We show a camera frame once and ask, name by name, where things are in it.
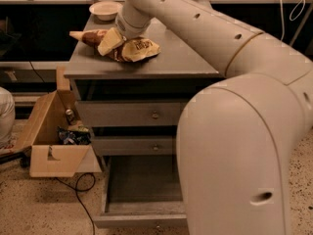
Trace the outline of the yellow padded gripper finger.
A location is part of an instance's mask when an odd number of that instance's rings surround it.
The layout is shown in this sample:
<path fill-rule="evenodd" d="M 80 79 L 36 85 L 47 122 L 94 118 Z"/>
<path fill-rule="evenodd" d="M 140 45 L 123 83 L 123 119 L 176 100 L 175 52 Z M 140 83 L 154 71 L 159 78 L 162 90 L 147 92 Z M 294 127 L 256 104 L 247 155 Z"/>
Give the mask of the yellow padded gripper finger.
<path fill-rule="evenodd" d="M 116 27 L 110 28 L 103 36 L 98 46 L 98 52 L 106 56 L 111 50 L 119 47 L 124 43 L 124 37 Z"/>

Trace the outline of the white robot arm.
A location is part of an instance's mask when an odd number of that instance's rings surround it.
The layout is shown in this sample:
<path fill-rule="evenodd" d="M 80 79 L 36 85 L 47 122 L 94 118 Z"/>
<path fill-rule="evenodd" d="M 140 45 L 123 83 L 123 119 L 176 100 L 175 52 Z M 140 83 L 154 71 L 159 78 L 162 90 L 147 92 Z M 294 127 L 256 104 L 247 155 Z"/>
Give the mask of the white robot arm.
<path fill-rule="evenodd" d="M 180 116 L 190 235 L 291 235 L 290 156 L 313 126 L 313 68 L 277 38 L 191 0 L 125 0 L 125 39 L 156 18 L 223 75 Z"/>

